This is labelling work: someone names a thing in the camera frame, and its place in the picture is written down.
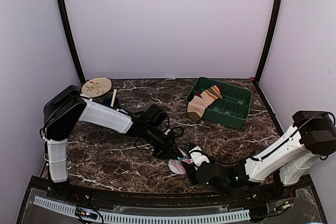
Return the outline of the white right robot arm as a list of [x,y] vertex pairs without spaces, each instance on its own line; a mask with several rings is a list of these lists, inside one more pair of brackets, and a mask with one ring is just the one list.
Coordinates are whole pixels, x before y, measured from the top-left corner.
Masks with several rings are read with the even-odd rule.
[[298,111],[293,124],[273,144],[257,155],[237,163],[220,164],[193,143],[186,147],[188,158],[181,165],[192,184],[210,185],[227,194],[244,186],[259,185],[270,174],[275,183],[268,188],[273,200],[280,199],[317,161],[335,153],[335,115],[327,111]]

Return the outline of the pink patterned sock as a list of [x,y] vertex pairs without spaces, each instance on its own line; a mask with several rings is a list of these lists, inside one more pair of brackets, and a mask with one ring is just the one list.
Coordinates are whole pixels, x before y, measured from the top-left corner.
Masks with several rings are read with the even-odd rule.
[[184,168],[184,164],[190,164],[191,160],[188,157],[178,158],[178,159],[170,159],[168,162],[169,169],[174,174],[185,175],[186,169]]

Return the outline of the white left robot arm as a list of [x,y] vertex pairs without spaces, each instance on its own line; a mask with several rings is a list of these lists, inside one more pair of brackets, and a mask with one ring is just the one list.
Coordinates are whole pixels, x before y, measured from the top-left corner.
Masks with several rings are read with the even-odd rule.
[[141,138],[153,147],[153,156],[178,159],[183,154],[176,145],[173,130],[161,131],[160,124],[167,114],[157,105],[146,111],[132,113],[110,107],[84,95],[70,85],[44,106],[44,126],[41,129],[46,142],[49,178],[54,182],[53,191],[63,201],[74,197],[67,173],[67,139],[77,122],[88,122],[109,128],[120,134]]

